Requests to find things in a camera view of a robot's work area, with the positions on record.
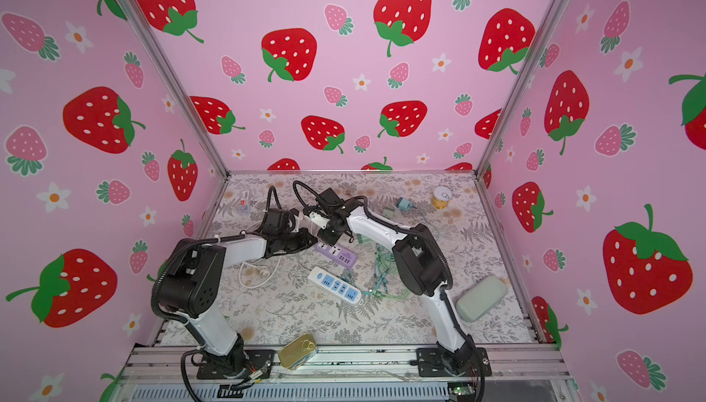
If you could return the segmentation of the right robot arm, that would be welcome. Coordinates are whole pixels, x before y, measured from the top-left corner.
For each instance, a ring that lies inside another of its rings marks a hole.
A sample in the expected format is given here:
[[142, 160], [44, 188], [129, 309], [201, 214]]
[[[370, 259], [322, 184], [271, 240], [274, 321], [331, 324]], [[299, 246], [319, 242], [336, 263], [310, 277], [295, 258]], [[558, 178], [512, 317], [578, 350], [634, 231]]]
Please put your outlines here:
[[449, 297], [452, 271], [439, 244], [425, 225], [405, 227], [375, 214], [364, 195], [342, 199], [331, 189], [318, 193], [302, 181], [292, 190], [307, 218], [320, 227], [319, 238], [334, 245], [342, 235], [365, 236], [389, 249], [404, 286], [419, 296], [437, 332], [442, 368], [452, 376], [474, 373], [474, 400], [485, 396], [484, 356], [458, 319]]

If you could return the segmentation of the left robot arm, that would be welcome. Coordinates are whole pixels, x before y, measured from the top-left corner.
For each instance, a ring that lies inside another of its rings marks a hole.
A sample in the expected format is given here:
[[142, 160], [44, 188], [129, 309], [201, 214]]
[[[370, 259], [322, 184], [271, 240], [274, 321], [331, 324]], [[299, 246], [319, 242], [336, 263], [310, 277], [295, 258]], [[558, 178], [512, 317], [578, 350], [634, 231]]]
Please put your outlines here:
[[153, 313], [181, 324], [197, 343], [196, 348], [182, 354], [179, 363], [185, 389], [195, 401], [200, 397], [189, 381], [187, 359], [196, 355], [202, 357], [199, 368], [211, 366], [225, 377], [242, 377], [235, 385], [237, 391], [254, 385], [253, 379], [246, 376], [251, 361], [244, 339], [216, 304], [224, 270], [245, 262], [295, 254], [317, 242], [308, 229], [301, 229], [299, 212], [281, 206], [273, 186], [268, 189], [266, 207], [262, 221], [253, 231], [180, 240], [154, 280], [150, 298]]

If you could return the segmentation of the blue charger plug far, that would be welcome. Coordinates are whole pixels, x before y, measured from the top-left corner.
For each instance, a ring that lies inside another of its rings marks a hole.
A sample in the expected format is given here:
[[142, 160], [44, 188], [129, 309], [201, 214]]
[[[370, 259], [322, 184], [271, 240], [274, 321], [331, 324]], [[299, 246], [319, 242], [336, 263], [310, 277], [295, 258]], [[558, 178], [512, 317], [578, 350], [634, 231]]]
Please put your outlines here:
[[408, 211], [408, 210], [411, 210], [411, 209], [415, 209], [415, 208], [416, 208], [415, 205], [413, 205], [413, 203], [411, 203], [411, 202], [410, 202], [408, 199], [406, 199], [406, 198], [401, 198], [401, 199], [398, 201], [398, 203], [397, 203], [397, 207], [398, 207], [401, 211]]

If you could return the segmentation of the purple power strip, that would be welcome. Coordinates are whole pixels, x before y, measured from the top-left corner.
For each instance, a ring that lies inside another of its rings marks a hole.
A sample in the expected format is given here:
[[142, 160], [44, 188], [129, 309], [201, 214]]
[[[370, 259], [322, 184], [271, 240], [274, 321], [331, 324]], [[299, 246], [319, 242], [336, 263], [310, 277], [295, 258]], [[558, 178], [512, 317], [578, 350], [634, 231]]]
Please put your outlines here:
[[319, 242], [314, 246], [314, 250], [347, 270], [351, 270], [357, 262], [355, 253], [340, 246], [329, 246], [324, 242]]

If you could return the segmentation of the clear plastic small box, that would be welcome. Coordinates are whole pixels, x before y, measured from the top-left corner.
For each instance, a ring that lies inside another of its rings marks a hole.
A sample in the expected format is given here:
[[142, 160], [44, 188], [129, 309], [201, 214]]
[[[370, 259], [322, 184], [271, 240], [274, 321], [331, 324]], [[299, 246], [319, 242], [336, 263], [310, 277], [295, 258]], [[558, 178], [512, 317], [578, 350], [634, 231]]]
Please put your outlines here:
[[250, 194], [248, 191], [242, 192], [238, 204], [242, 210], [247, 210], [250, 207]]

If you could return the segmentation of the white blue power strip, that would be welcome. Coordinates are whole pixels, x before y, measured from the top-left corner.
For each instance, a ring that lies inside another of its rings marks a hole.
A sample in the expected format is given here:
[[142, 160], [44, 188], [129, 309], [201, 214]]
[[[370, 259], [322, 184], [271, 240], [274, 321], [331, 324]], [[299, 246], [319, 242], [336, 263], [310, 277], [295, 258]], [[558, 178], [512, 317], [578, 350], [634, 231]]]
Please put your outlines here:
[[319, 267], [314, 267], [307, 276], [309, 282], [327, 293], [334, 295], [345, 303], [358, 305], [362, 292], [352, 284]]

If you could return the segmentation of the yellow tin can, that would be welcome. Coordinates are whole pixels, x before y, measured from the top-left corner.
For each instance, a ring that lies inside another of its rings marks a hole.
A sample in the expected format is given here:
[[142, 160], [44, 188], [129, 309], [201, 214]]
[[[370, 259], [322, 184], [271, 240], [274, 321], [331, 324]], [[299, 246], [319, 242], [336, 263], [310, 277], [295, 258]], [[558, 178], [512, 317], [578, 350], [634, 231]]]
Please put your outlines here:
[[431, 204], [438, 210], [448, 207], [449, 202], [453, 198], [453, 192], [445, 186], [436, 187], [432, 193]]

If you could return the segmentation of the gold sardine tin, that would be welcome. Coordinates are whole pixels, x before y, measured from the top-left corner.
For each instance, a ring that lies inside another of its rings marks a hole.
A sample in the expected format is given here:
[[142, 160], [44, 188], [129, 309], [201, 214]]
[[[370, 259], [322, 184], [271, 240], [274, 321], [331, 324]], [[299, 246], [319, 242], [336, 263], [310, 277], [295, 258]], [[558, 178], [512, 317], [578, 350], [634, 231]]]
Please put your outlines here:
[[279, 363], [293, 371], [312, 359], [318, 352], [318, 345], [311, 333], [305, 333], [278, 351]]

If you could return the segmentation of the pale green soap box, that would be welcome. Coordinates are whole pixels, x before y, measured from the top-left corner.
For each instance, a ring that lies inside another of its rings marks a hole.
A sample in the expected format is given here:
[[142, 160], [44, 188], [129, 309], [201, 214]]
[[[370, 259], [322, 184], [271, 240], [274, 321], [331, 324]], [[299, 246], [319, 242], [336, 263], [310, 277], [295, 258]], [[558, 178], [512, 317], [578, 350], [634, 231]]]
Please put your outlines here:
[[457, 299], [456, 311], [464, 322], [473, 323], [497, 306], [506, 294], [506, 284], [496, 276], [488, 276]]

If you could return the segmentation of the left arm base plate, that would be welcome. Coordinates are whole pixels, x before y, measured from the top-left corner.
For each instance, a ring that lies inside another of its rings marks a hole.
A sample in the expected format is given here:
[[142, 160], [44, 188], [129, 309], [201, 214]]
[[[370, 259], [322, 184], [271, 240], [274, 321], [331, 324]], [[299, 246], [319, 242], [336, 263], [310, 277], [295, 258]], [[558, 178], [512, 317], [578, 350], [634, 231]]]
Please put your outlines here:
[[228, 356], [206, 353], [197, 372], [198, 380], [235, 379], [244, 380], [255, 372], [259, 379], [270, 378], [276, 352], [268, 349], [243, 350]]

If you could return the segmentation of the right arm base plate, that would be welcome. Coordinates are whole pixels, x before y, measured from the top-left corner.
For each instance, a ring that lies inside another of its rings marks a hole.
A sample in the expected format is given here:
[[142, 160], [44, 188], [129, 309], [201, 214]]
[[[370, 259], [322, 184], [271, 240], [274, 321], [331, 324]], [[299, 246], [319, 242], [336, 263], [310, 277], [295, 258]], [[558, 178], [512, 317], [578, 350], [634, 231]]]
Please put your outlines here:
[[416, 356], [414, 364], [421, 377], [489, 377], [493, 373], [487, 351], [482, 348], [463, 348], [455, 353], [439, 346], [418, 348]]

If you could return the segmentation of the aluminium front rail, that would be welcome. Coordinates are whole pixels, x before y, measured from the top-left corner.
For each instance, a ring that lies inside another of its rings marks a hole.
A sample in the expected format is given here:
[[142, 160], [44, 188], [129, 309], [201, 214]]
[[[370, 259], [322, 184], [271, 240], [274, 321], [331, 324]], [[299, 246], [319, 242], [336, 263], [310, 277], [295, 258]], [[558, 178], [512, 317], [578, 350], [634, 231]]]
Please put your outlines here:
[[490, 374], [445, 376], [417, 345], [325, 346], [297, 369], [273, 361], [268, 376], [235, 390], [235, 381], [197, 378], [184, 347], [136, 348], [110, 401], [579, 401], [557, 348], [486, 344]]

